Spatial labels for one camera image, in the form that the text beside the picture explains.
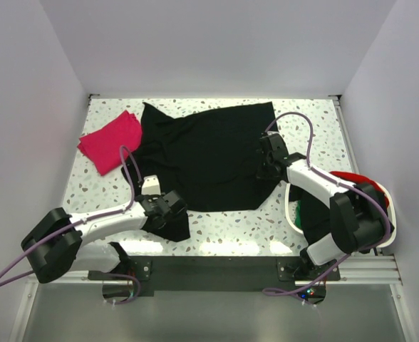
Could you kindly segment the black t shirt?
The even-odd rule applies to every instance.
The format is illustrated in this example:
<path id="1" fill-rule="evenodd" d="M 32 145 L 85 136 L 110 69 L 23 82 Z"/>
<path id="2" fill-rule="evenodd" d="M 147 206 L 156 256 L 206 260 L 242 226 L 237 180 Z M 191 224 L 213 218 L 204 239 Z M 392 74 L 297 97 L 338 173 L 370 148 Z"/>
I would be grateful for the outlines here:
<path id="1" fill-rule="evenodd" d="M 144 104 L 140 147 L 123 177 L 156 175 L 197 212 L 256 210 L 275 190 L 257 178 L 259 140 L 275 118 L 272 103 L 239 105 L 172 118 Z"/>

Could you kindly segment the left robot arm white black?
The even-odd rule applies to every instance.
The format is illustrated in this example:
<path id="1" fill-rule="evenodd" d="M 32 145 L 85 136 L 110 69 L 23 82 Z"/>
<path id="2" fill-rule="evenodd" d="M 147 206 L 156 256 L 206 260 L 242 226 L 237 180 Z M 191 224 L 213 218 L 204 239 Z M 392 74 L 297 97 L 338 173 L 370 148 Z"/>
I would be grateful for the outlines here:
<path id="1" fill-rule="evenodd" d="M 48 212 L 21 242 L 38 282 L 47 284 L 69 271 L 101 271 L 122 279 L 129 271 L 117 245 L 97 247 L 100 239 L 143 230 L 173 242 L 190 238 L 187 205 L 175 191 L 138 195 L 125 204 L 85 214 L 58 207 Z"/>

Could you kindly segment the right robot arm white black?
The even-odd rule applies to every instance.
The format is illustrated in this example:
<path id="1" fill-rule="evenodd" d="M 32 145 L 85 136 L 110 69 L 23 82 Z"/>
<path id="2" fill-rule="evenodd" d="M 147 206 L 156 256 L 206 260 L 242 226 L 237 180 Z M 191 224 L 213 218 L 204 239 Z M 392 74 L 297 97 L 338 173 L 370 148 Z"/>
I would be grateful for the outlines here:
<path id="1" fill-rule="evenodd" d="M 314 280 L 324 272 L 324 264 L 389 245 L 396 236 L 395 221 L 388 217 L 386 201 L 371 183 L 342 180 L 307 157 L 289 153 L 278 133 L 263 133 L 259 139 L 262 162 L 257 177 L 282 181 L 311 195 L 329 211 L 329 231 L 301 252 L 300 274 Z"/>

